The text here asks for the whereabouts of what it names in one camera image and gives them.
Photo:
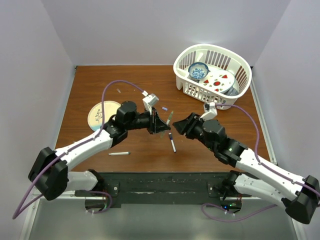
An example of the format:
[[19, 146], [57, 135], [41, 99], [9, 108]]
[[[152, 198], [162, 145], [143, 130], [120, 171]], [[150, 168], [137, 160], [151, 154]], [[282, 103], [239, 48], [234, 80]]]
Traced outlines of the green pen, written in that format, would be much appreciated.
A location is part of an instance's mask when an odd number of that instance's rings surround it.
[[[170, 115], [169, 115], [169, 117], [168, 117], [168, 119], [167, 119], [167, 121], [166, 121], [166, 124], [167, 124], [168, 126], [170, 125], [170, 121], [171, 121], [171, 119], [172, 119], [172, 117], [173, 117], [173, 114], [174, 114], [174, 111], [171, 111], [171, 113], [170, 113]], [[161, 135], [160, 135], [160, 138], [161, 138], [161, 139], [164, 137], [165, 133], [166, 133], [166, 130], [161, 133]]]

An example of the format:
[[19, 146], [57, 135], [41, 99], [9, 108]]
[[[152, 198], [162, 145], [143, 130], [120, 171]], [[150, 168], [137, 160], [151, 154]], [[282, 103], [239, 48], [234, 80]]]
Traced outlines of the blue marker cap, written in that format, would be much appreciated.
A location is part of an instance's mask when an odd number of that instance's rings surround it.
[[173, 141], [173, 135], [172, 135], [171, 132], [168, 134], [168, 136], [169, 136], [169, 139], [170, 139], [171, 141]]

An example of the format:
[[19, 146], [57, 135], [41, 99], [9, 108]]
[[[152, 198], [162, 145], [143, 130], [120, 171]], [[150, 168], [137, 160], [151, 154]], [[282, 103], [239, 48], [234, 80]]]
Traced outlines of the blue white marker pen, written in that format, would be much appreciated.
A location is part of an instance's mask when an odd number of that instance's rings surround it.
[[170, 142], [171, 142], [171, 146], [172, 146], [173, 152], [176, 153], [177, 150], [176, 150], [176, 146], [175, 146], [175, 143], [174, 143], [173, 139], [171, 139]]

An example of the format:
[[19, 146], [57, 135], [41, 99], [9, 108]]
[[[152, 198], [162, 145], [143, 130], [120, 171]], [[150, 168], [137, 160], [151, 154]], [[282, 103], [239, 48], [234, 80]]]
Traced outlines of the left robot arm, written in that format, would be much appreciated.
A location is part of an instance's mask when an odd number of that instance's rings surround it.
[[73, 172], [73, 168], [118, 145], [127, 138], [130, 130], [139, 129], [158, 134], [170, 130], [170, 126], [159, 117], [154, 107], [139, 113], [134, 102], [125, 101], [116, 114], [91, 135], [55, 150], [50, 147], [42, 149], [28, 178], [48, 201], [67, 191], [87, 191], [92, 196], [99, 196], [107, 189], [105, 180], [95, 170]]

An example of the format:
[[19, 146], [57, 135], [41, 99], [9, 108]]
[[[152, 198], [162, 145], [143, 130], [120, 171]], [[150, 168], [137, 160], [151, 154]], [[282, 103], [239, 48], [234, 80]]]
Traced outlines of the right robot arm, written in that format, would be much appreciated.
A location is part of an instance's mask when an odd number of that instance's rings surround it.
[[309, 175], [302, 177], [261, 158], [243, 143], [227, 136], [216, 119], [203, 120], [192, 113], [173, 123], [180, 135], [196, 139], [223, 164], [238, 168], [223, 183], [223, 192], [230, 197], [237, 193], [273, 203], [294, 220], [309, 224], [320, 203], [320, 183]]

